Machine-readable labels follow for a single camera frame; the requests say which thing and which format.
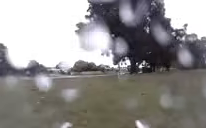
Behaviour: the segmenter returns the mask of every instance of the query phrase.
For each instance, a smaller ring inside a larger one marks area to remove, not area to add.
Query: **tree trunk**
[[[137,65],[136,65],[136,60],[134,58],[129,58],[129,60],[130,60],[130,64],[131,64],[130,74],[138,73]]]

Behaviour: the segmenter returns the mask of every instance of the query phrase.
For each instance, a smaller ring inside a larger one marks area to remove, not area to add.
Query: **distant house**
[[[57,69],[57,68],[54,68],[54,67],[47,68],[47,71],[49,73],[53,73],[53,74],[60,74],[61,73],[61,69]]]

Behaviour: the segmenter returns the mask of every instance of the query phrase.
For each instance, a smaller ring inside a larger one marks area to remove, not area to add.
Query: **grass field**
[[[33,80],[0,78],[0,128],[206,128],[206,70]]]

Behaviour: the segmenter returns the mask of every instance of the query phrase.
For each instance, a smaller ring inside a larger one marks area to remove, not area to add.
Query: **sky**
[[[188,32],[206,36],[206,0],[165,0],[166,16]],[[37,60],[45,66],[82,59],[112,65],[111,57],[79,47],[76,23],[84,21],[87,0],[0,0],[0,42],[17,67]]]

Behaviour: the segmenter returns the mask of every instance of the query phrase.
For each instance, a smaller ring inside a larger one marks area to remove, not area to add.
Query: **distant tree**
[[[47,73],[47,68],[44,65],[39,64],[36,60],[31,60],[28,63],[25,72],[27,72],[30,76],[35,76],[41,73]]]

